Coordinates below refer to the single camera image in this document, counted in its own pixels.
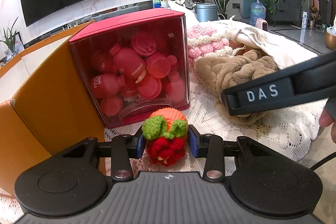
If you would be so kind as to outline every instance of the black cable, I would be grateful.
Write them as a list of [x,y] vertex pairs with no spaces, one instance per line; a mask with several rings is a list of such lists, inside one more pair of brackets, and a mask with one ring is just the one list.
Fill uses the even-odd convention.
[[329,156],[325,157],[323,160],[320,160],[318,163],[316,163],[312,167],[310,167],[310,169],[316,170],[321,165],[325,164],[326,162],[328,162],[329,160],[332,160],[335,157],[336,157],[336,152],[334,152],[334,153],[330,154]]
[[240,9],[240,7],[238,8],[239,9],[239,14],[240,14],[240,16],[241,16],[241,19],[240,19],[240,22],[242,21],[242,19],[244,18],[244,19],[249,19],[250,17],[243,17],[243,11]]

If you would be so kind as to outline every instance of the red storage box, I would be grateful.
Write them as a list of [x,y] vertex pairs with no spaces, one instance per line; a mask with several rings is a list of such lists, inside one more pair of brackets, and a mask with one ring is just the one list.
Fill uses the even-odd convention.
[[190,104],[184,13],[145,10],[92,23],[69,40],[78,71],[108,128]]

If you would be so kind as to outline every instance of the red box lid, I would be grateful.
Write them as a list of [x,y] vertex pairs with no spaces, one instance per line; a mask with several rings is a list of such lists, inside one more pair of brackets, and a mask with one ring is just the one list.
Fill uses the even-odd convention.
[[92,23],[77,33],[69,40],[74,43],[93,35],[106,32],[112,29],[130,26],[133,24],[144,23],[151,20],[165,19],[171,17],[181,17],[184,13],[169,10],[165,8],[149,9],[139,12],[133,12],[126,15],[116,16],[102,21]]

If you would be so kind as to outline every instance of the red crocheted flower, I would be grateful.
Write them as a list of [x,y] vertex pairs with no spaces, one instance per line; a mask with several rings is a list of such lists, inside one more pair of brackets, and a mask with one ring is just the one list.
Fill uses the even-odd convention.
[[159,137],[147,143],[147,153],[154,164],[161,163],[164,166],[170,166],[178,159],[184,157],[184,145],[185,141],[183,138],[167,140],[164,137]]

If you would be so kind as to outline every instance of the green crocheted leaf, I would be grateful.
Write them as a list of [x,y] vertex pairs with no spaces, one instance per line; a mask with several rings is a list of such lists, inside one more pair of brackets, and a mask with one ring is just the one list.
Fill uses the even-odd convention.
[[163,133],[163,136],[169,140],[173,138],[181,138],[187,134],[187,123],[183,120],[175,120],[171,124],[169,132]]
[[167,121],[164,116],[157,115],[147,119],[142,125],[143,136],[147,140],[155,140],[167,131]]

